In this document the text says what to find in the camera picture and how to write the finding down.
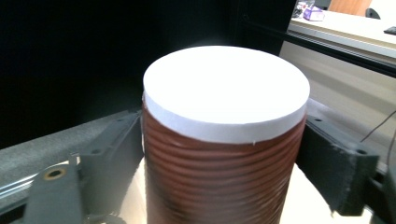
white top surface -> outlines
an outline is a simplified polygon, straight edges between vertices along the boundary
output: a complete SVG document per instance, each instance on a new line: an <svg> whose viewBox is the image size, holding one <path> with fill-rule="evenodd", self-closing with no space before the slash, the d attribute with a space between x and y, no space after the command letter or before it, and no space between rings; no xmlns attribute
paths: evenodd
<svg viewBox="0 0 396 224"><path fill-rule="evenodd" d="M272 139L305 114L309 84L292 64L235 47L183 49L154 62L144 76L148 111L167 128L199 140Z"/></svg>

brown cylinder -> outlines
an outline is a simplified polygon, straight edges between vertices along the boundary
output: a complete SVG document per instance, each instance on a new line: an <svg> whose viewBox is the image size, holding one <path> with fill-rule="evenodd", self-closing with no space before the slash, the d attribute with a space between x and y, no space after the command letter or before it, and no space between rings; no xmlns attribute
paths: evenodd
<svg viewBox="0 0 396 224"><path fill-rule="evenodd" d="M153 95L148 87L142 117L148 224L279 223L304 130L307 95L288 115L231 125L180 116L166 103L162 107L158 103L161 100L156 102ZM164 119L174 112L177 115L171 121ZM183 133L185 125L194 126L196 122L197 128ZM211 135L219 134L218 142L202 133L212 129L215 131ZM235 136L238 132L254 135L258 130L263 134L260 141L244 142L228 139L228 134L219 130Z"/></svg>

black metal frame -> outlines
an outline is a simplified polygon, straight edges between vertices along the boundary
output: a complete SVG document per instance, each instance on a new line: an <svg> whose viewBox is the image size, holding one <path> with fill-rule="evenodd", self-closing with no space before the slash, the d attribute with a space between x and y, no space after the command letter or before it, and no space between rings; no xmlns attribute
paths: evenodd
<svg viewBox="0 0 396 224"><path fill-rule="evenodd" d="M80 152L80 164L74 156L69 165L50 167L38 174L24 220L97 223L119 211L129 181L143 158L139 115L131 114L109 125ZM378 159L373 150L355 142L347 133L308 116L297 164L331 210L344 216L359 216L368 205L374 211L373 223L396 223L396 169L380 175L376 170ZM71 214L77 217L74 222Z"/></svg>

cylindrical object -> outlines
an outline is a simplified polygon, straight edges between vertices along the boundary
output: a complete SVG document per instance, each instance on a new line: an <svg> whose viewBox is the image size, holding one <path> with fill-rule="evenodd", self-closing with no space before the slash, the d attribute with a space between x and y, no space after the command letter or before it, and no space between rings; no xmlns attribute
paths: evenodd
<svg viewBox="0 0 396 224"><path fill-rule="evenodd" d="M278 223L309 84L252 49L183 49L144 76L148 224Z"/></svg>

bolt hole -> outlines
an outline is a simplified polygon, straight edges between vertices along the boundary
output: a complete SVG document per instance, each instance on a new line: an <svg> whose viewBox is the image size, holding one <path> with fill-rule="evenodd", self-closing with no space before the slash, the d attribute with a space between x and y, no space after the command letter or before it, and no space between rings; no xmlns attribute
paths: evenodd
<svg viewBox="0 0 396 224"><path fill-rule="evenodd" d="M100 149L94 149L91 151L92 154L99 154L101 152Z"/></svg>
<svg viewBox="0 0 396 224"><path fill-rule="evenodd" d="M61 173L62 173L62 171L60 171L60 170L52 171L49 173L49 177L55 177L57 175L60 175Z"/></svg>
<svg viewBox="0 0 396 224"><path fill-rule="evenodd" d="M51 170L44 175L45 180L54 180L62 177L66 173L65 169Z"/></svg>
<svg viewBox="0 0 396 224"><path fill-rule="evenodd" d="M358 152L361 155L367 155L367 152L361 149L356 150L356 152Z"/></svg>

